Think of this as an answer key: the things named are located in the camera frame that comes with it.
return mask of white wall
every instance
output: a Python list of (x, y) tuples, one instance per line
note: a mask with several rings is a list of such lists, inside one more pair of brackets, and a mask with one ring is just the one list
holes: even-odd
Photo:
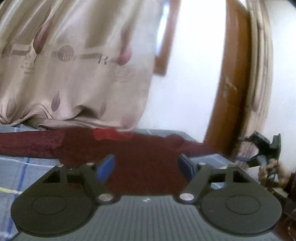
[(154, 76), (139, 128), (172, 129), (202, 142), (218, 88), (225, 0), (182, 0), (165, 77)]
[(288, 1), (266, 1), (274, 48), (274, 78), (263, 134), (282, 135), (280, 160), (296, 170), (296, 8)]

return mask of blue stripe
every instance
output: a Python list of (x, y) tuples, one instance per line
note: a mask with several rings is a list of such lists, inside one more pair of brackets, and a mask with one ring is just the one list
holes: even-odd
[[(18, 191), (20, 191), (21, 188), (22, 188), (22, 183), (23, 183), (24, 178), (25, 178), (25, 174), (26, 174), (27, 166), (28, 166), (28, 165), (24, 165), (23, 168), (22, 168), (22, 173), (21, 173), (21, 176), (20, 176), (20, 179), (19, 179), (19, 183), (18, 183), (18, 185), (17, 185), (17, 190), (18, 190)], [(10, 216), (10, 217), (9, 217), (9, 221), (8, 221), (8, 226), (7, 226), (7, 229), (6, 229), (6, 232), (7, 232), (7, 233), (9, 233), (9, 234), (11, 233), (12, 226), (13, 226), (13, 221), (12, 221), (12, 218), (11, 218), (11, 216)]]

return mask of maroon towel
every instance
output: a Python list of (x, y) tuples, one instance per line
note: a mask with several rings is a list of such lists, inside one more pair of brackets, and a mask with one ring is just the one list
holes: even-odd
[(115, 194), (178, 194), (187, 181), (178, 170), (178, 154), (214, 153), (204, 144), (178, 135), (166, 138), (110, 129), (60, 129), (0, 133), (0, 154), (59, 158), (66, 168), (115, 155), (115, 169), (105, 185)]

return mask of wooden door frame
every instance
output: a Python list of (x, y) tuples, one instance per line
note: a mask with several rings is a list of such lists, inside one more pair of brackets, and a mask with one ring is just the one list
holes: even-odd
[[(214, 122), (214, 118), (215, 118), (215, 111), (217, 110), (217, 105), (218, 105), (218, 101), (219, 101), (219, 98), (221, 97), (222, 95), (222, 92), (223, 92), (223, 89), (224, 89), (224, 85), (225, 85), (225, 77), (223, 75), (223, 71), (225, 70), (225, 53), (227, 51), (227, 48), (229, 47), (227, 45), (227, 34), (228, 34), (228, 29), (230, 28), (231, 24), (230, 24), (230, 19), (229, 19), (229, 16), (230, 16), (230, 11), (229, 11), (229, 4), (234, 4), (234, 2), (237, 2), (237, 12), (239, 12), (239, 14), (242, 14), (244, 16), (246, 16), (246, 18), (249, 19), (249, 23), (250, 23), (250, 13), (249, 11), (242, 5), (241, 2), (239, 2), (238, 0), (226, 0), (226, 29), (225, 29), (225, 43), (224, 43), (224, 57), (223, 57), (223, 62), (222, 62), (222, 68), (221, 68), (221, 74), (220, 74), (220, 81), (219, 81), (219, 86), (218, 86), (218, 90), (217, 90), (217, 94), (216, 94), (216, 98), (215, 98), (215, 104), (214, 104), (214, 107), (213, 107), (213, 110), (212, 110), (212, 115), (211, 115), (211, 118), (210, 118), (210, 121), (209, 121), (209, 124), (208, 124), (208, 128), (207, 128), (207, 132), (206, 132), (206, 135), (205, 135), (205, 139), (204, 139), (204, 143), (208, 144), (208, 145), (211, 145), (211, 140), (215, 139), (215, 137), (213, 136), (213, 130), (215, 129), (214, 126), (212, 125), (212, 123)], [(245, 105), (245, 100), (246, 100), (246, 95), (247, 93), (245, 93), (245, 96), (243, 97), (244, 98), (244, 101), (243, 101), (243, 105), (241, 106), (242, 110), (244, 109), (244, 105)], [(243, 115), (240, 115), (239, 116), (239, 119), (238, 119), (238, 122), (237, 122), (237, 126), (235, 128), (235, 132), (234, 132), (234, 135), (233, 137), (231, 138), (231, 143), (229, 143), (229, 150), (227, 151), (219, 151), (217, 150), (218, 153), (222, 154), (223, 156), (225, 157), (230, 157), (230, 154), (231, 154), (231, 151), (230, 149), (234, 149), (235, 147), (235, 144), (236, 144), (236, 140), (239, 136), (239, 133), (240, 133), (240, 130), (241, 130), (241, 127), (242, 127), (242, 122), (243, 122)]]

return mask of round black disc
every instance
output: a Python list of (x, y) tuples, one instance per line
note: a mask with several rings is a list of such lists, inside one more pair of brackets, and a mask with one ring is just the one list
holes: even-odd
[(11, 216), (20, 231), (34, 236), (55, 236), (75, 230), (91, 216), (89, 197), (71, 188), (48, 189), (43, 195), (19, 196)]
[(200, 207), (204, 217), (223, 231), (238, 235), (257, 235), (272, 229), (281, 216), (281, 205), (265, 189), (256, 192), (256, 185), (240, 183), (208, 193)]

